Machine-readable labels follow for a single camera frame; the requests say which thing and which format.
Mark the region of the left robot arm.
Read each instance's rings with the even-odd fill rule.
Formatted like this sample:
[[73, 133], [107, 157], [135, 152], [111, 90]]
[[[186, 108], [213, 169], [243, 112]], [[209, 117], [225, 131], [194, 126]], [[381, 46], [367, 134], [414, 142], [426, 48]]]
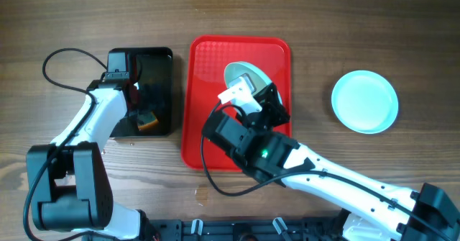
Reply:
[[115, 126], [135, 107], [142, 72], [134, 48], [109, 52], [105, 73], [83, 90], [86, 100], [68, 127], [26, 154], [29, 191], [23, 228], [71, 232], [88, 240], [151, 240], [155, 229], [143, 212], [113, 200], [101, 152]]

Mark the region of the white plate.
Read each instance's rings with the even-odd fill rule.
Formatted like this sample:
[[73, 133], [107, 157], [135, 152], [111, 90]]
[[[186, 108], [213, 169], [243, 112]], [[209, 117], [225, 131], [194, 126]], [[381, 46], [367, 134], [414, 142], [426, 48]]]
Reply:
[[378, 73], [352, 71], [331, 92], [331, 107], [349, 129], [373, 135], [389, 129], [397, 119], [399, 100], [391, 83]]
[[256, 90], [252, 95], [257, 94], [261, 91], [265, 86], [272, 83], [272, 80], [267, 76], [262, 70], [260, 70], [257, 66], [248, 63], [248, 62], [233, 62], [228, 64], [224, 69], [224, 82], [226, 85], [226, 89], [230, 85], [230, 82], [234, 79], [240, 77], [244, 73], [247, 73], [254, 84]]

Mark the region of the white plate top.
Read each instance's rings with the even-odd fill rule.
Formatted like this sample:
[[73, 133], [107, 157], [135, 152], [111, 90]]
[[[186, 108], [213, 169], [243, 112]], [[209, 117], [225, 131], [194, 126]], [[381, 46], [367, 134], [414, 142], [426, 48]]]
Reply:
[[226, 89], [230, 85], [230, 82], [234, 79], [240, 77], [244, 73], [247, 73], [254, 84], [256, 90], [252, 95], [257, 94], [261, 91], [265, 86], [272, 83], [272, 80], [267, 76], [262, 70], [260, 70], [257, 66], [248, 63], [248, 62], [233, 62], [228, 64], [224, 69], [224, 82], [226, 85]]

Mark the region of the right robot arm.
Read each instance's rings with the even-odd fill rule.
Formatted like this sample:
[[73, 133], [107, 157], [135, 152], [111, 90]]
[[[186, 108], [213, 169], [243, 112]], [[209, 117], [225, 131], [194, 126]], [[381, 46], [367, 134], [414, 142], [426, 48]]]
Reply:
[[440, 188], [420, 191], [379, 182], [321, 157], [274, 126], [288, 122], [276, 86], [253, 91], [237, 83], [218, 95], [203, 126], [210, 140], [258, 181], [321, 197], [345, 215], [335, 232], [344, 240], [457, 240], [459, 210]]

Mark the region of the orange green sponge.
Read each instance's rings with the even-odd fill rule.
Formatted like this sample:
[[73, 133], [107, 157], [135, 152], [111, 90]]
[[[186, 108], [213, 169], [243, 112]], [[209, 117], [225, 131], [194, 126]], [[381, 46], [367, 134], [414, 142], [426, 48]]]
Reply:
[[137, 115], [137, 128], [139, 131], [148, 131], [155, 128], [159, 123], [154, 112], [146, 112]]

